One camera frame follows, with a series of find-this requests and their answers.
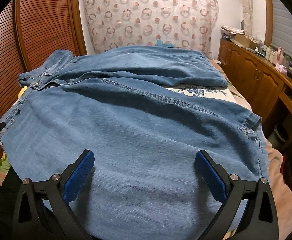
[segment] window blind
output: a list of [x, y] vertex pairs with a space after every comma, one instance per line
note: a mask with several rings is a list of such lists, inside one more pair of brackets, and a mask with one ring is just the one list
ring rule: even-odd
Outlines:
[[292, 15], [280, 0], [273, 1], [272, 46], [282, 47], [284, 53], [292, 58]]

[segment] wooden wardrobe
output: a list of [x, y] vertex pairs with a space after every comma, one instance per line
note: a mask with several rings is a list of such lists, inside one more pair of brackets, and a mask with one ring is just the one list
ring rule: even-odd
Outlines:
[[0, 117], [17, 100], [18, 74], [56, 49], [86, 55], [78, 0], [12, 0], [0, 14]]

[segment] jeans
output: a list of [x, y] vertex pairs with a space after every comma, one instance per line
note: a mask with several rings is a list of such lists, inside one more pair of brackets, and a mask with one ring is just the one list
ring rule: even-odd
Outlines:
[[170, 48], [80, 57], [56, 51], [19, 76], [30, 87], [2, 117], [0, 142], [20, 178], [33, 181], [61, 173], [92, 150], [95, 166], [70, 207], [95, 237], [197, 239], [220, 203], [194, 169], [196, 152], [206, 150], [241, 179], [269, 179], [259, 116], [157, 85], [222, 85], [212, 68], [198, 53]]

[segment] white wall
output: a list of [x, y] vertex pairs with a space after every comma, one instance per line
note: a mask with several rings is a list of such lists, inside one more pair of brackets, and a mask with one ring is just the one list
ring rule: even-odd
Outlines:
[[243, 8], [241, 0], [217, 0], [219, 13], [214, 28], [212, 29], [211, 51], [212, 58], [218, 58], [221, 39], [221, 25], [232, 26], [240, 29], [243, 20]]
[[[241, 0], [218, 0], [218, 5], [219, 13], [214, 28], [212, 29], [211, 38], [211, 51], [212, 57], [214, 59], [218, 58], [219, 43], [221, 38], [220, 25], [229, 25], [240, 28], [240, 22], [243, 20], [243, 8], [241, 5]], [[79, 0], [79, 10], [87, 54], [93, 55], [95, 53], [90, 41], [83, 0]]]
[[266, 31], [266, 1], [253, 0], [253, 25], [254, 36], [262, 42], [265, 39]]

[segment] metal pivot screw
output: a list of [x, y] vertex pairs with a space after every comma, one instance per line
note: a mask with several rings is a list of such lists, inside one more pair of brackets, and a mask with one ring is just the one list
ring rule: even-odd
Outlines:
[[231, 174], [229, 177], [231, 180], [238, 180], [238, 176], [236, 174]]
[[22, 181], [22, 183], [25, 184], [25, 185], [28, 184], [29, 182], [30, 182], [30, 179], [29, 179], [29, 178], [25, 178], [25, 179]]
[[267, 181], [266, 178], [261, 178], [261, 182], [264, 183], [264, 184], [267, 184], [268, 183], [268, 181]]
[[60, 179], [60, 175], [59, 174], [54, 174], [54, 175], [51, 176], [51, 179], [56, 181], [56, 180]]

